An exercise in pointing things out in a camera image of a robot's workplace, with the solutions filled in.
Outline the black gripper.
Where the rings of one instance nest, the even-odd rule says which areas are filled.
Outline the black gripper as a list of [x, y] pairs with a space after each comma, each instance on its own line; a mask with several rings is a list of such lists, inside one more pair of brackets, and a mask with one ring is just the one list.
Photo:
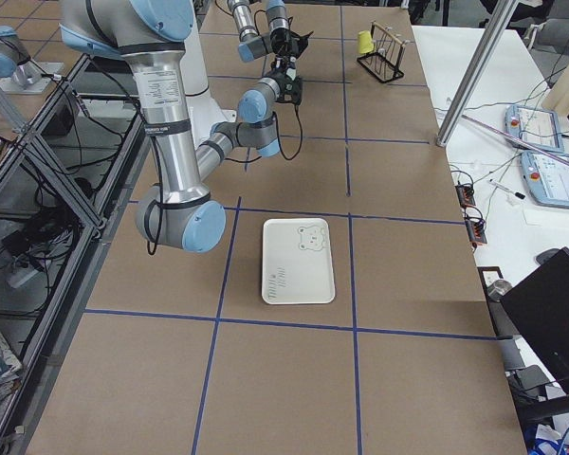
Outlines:
[[270, 32], [271, 51], [278, 57], [273, 62], [274, 70], [283, 70], [285, 68], [285, 59], [282, 57], [299, 56], [299, 47], [288, 28], [279, 27]]
[[286, 73], [271, 71], [267, 74], [278, 86], [276, 102], [281, 104], [300, 105], [303, 101], [303, 79], [291, 78]]

